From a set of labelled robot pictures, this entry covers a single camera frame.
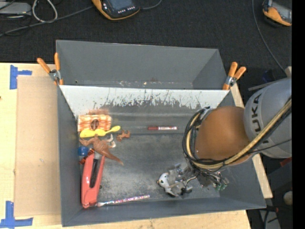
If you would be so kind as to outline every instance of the marker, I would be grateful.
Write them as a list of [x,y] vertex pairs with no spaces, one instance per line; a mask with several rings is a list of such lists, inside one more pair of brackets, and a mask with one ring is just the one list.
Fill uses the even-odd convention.
[[178,130],[177,126],[149,126],[148,130]]

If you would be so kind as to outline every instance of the blue tape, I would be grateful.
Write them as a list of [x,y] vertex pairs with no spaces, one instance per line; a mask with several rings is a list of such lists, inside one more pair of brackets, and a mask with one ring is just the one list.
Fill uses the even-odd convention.
[[18,75],[32,75],[32,71],[18,71],[14,65],[10,65],[10,89],[17,89],[17,76]]
[[33,218],[15,219],[14,217],[14,203],[6,201],[5,203],[5,219],[1,219],[0,228],[14,229],[15,227],[31,226]]

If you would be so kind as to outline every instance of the orange device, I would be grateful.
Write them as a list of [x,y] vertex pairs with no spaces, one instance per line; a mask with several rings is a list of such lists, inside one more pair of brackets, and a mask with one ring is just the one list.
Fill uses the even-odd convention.
[[263,14],[274,24],[291,26],[292,10],[286,8],[273,0],[265,0],[263,2]]
[[122,20],[140,11],[133,0],[91,0],[99,12],[112,21]]

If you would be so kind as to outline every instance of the black carpet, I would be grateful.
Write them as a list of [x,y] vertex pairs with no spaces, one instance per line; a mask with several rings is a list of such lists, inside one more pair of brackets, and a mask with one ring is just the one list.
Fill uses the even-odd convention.
[[[16,1],[32,5],[34,0]],[[106,19],[91,0],[51,1],[59,18],[91,8],[38,26],[33,26],[39,23],[33,16],[0,16],[0,62],[36,62],[41,57],[54,63],[58,39],[216,48],[227,73],[233,61],[247,68],[237,82],[244,104],[255,92],[249,88],[268,79],[285,78],[284,70],[292,66],[292,26],[267,22],[262,12],[264,0],[162,0],[157,7],[120,21]],[[274,1],[292,9],[292,0]],[[145,8],[159,0],[134,2]],[[40,0],[35,11],[43,20],[53,19],[53,9],[46,0]]]

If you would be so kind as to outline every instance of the brown toy animal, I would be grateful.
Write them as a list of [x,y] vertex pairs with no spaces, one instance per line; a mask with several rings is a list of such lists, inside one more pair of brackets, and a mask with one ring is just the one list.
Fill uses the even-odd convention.
[[127,133],[125,133],[125,131],[122,129],[122,134],[118,134],[116,136],[116,139],[120,142],[122,141],[123,138],[129,138],[130,137],[130,131],[127,131]]
[[90,144],[93,144],[93,149],[98,152],[101,155],[105,155],[106,158],[113,159],[117,162],[119,162],[122,166],[124,163],[116,156],[110,153],[109,148],[115,147],[115,142],[113,141],[113,136],[111,134],[111,138],[100,140],[99,136],[95,134],[95,136],[89,140],[80,139],[80,143],[84,146],[88,146]]

